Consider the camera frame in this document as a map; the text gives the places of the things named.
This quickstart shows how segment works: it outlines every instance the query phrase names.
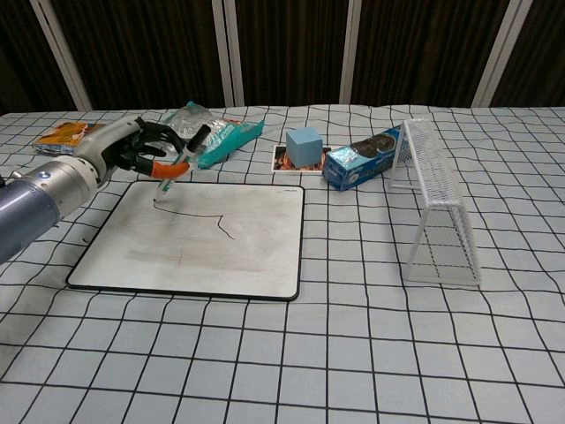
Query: whiteboard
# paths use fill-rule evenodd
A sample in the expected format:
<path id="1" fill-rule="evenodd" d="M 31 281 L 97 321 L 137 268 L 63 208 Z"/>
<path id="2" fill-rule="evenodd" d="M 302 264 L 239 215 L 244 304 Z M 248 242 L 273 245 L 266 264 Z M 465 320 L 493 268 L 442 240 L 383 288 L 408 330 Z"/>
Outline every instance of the whiteboard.
<path id="1" fill-rule="evenodd" d="M 304 189 L 130 185 L 67 278 L 76 287 L 274 299 L 298 295 Z"/>

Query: table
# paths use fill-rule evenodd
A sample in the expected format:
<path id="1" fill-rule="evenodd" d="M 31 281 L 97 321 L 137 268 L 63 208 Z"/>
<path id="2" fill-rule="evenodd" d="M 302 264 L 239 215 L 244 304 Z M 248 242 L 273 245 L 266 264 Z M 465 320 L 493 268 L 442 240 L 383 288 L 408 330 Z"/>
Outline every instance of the table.
<path id="1" fill-rule="evenodd" d="M 48 161 L 30 143 L 63 120 L 158 121 L 166 110 L 0 117 L 0 173 Z M 299 297 L 290 303 L 70 290 L 64 279 L 121 193 L 0 265 L 0 421 L 565 422 L 565 108 L 353 105 L 215 110 L 263 135 L 191 181 L 301 185 Z M 418 221 L 388 172 L 338 193 L 269 171 L 290 128 L 348 144 L 429 117 L 463 182 L 483 284 L 403 282 Z"/>

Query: wire mesh goal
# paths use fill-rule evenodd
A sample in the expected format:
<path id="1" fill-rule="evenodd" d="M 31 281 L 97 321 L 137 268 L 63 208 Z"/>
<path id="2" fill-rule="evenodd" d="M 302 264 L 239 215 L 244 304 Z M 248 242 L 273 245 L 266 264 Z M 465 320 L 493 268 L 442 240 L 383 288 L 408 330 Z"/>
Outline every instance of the wire mesh goal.
<path id="1" fill-rule="evenodd" d="M 477 248 L 463 197 L 431 123 L 403 122 L 389 188 L 419 190 L 424 201 L 403 268 L 406 280 L 480 284 Z"/>

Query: teal plastic bag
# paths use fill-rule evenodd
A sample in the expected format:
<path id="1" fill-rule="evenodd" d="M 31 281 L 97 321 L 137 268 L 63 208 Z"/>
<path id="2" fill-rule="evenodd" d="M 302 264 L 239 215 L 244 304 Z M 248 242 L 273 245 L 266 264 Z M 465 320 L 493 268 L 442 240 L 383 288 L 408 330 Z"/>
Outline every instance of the teal plastic bag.
<path id="1" fill-rule="evenodd" d="M 195 102 L 167 117 L 164 123 L 170 126 L 179 137 L 189 140 L 204 124 L 212 130 L 203 143 L 197 157 L 198 167 L 209 168 L 220 162 L 228 154 L 263 133 L 265 120 L 259 123 L 232 121 L 213 116 L 210 111 Z"/>

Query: snack package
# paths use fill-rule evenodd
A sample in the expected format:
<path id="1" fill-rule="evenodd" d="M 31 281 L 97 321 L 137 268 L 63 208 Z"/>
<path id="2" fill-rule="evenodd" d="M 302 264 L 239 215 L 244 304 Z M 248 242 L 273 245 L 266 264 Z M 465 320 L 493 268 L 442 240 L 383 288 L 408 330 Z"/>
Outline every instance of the snack package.
<path id="1" fill-rule="evenodd" d="M 84 136 L 101 126 L 103 124 L 63 122 L 49 134 L 34 141 L 32 146 L 46 155 L 72 155 Z"/>
<path id="2" fill-rule="evenodd" d="M 392 166 L 400 125 L 370 139 L 336 148 L 326 155 L 323 177 L 342 192 Z"/>
<path id="3" fill-rule="evenodd" d="M 263 132 L 265 120 L 259 123 L 232 121 L 213 116 L 208 109 L 188 102 L 186 106 L 167 117 L 164 124 L 170 126 L 182 139 L 189 140 L 204 124 L 212 132 L 200 147 L 203 152 L 198 155 L 198 167 L 209 168 L 220 162 L 229 153 L 241 148 L 245 143 L 259 137 Z"/>

